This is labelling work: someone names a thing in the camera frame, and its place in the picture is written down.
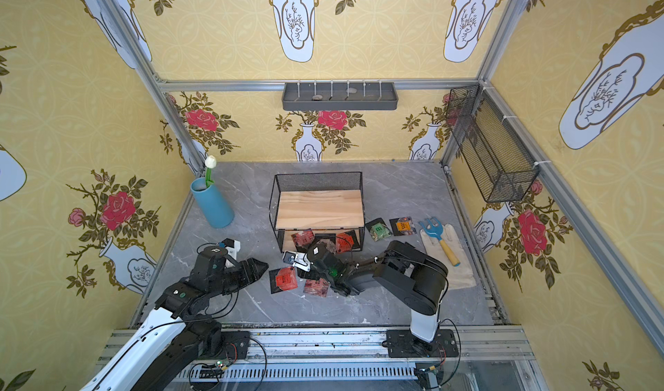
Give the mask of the pink label black tea bag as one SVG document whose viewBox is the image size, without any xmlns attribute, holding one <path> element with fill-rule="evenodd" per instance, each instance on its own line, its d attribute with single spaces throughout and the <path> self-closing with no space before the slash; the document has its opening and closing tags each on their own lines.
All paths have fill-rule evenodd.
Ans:
<svg viewBox="0 0 664 391">
<path fill-rule="evenodd" d="M 321 298 L 326 298 L 330 289 L 330 283 L 327 280 L 306 280 L 304 284 L 304 294 Z"/>
</svg>

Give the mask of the red label tea bag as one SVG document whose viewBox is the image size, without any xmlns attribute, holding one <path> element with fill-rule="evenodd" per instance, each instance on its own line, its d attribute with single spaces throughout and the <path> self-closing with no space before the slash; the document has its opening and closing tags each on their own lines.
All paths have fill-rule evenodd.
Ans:
<svg viewBox="0 0 664 391">
<path fill-rule="evenodd" d="M 270 270 L 269 281 L 271 294 L 294 290 L 298 287 L 297 270 L 293 266 Z"/>
</svg>

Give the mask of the green label tea bag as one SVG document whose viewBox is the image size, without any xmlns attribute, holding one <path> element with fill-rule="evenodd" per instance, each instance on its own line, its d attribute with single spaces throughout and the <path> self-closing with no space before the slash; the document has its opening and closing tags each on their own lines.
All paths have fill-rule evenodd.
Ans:
<svg viewBox="0 0 664 391">
<path fill-rule="evenodd" d="M 391 228 L 387 226 L 382 218 L 376 218 L 367 222 L 365 224 L 365 228 L 369 231 L 369 234 L 374 242 L 387 239 L 393 235 Z"/>
</svg>

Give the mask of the orange label tea bag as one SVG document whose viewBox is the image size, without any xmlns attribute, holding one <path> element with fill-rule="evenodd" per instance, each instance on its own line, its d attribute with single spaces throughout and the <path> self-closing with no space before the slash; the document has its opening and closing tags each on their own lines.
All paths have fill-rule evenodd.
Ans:
<svg viewBox="0 0 664 391">
<path fill-rule="evenodd" d="M 394 236 L 409 236 L 417 233 L 413 219 L 410 216 L 392 218 L 389 223 Z"/>
</svg>

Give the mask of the red tea bag shelf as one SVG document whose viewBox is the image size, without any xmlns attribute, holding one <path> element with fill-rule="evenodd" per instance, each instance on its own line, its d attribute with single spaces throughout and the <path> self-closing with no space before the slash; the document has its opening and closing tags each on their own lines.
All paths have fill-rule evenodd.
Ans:
<svg viewBox="0 0 664 391">
<path fill-rule="evenodd" d="M 340 233 L 335 236 L 335 252 L 344 254 L 351 252 L 356 245 L 356 239 L 351 232 Z"/>
</svg>

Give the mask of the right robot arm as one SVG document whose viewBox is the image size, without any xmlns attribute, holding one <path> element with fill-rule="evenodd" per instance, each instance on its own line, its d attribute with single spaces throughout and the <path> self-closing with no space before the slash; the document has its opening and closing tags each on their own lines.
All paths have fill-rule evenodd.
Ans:
<svg viewBox="0 0 664 391">
<path fill-rule="evenodd" d="M 408 330 L 388 330 L 382 346 L 390 358 L 457 356 L 451 333 L 439 331 L 439 306 L 449 289 L 448 269 L 441 261 L 406 242 L 390 242 L 371 260 L 342 261 L 320 240 L 305 253 L 286 252 L 302 278 L 325 280 L 343 297 L 382 287 L 411 311 Z"/>
</svg>

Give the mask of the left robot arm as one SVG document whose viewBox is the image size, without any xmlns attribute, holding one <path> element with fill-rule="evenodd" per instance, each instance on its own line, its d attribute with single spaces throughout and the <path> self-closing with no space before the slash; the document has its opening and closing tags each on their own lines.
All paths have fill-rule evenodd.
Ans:
<svg viewBox="0 0 664 391">
<path fill-rule="evenodd" d="M 223 243 L 205 246 L 190 275 L 164 290 L 139 329 L 83 389 L 163 390 L 200 358 L 245 358 L 250 333 L 226 331 L 220 315 L 204 311 L 211 299 L 239 293 L 268 268 L 255 258 L 237 261 Z"/>
</svg>

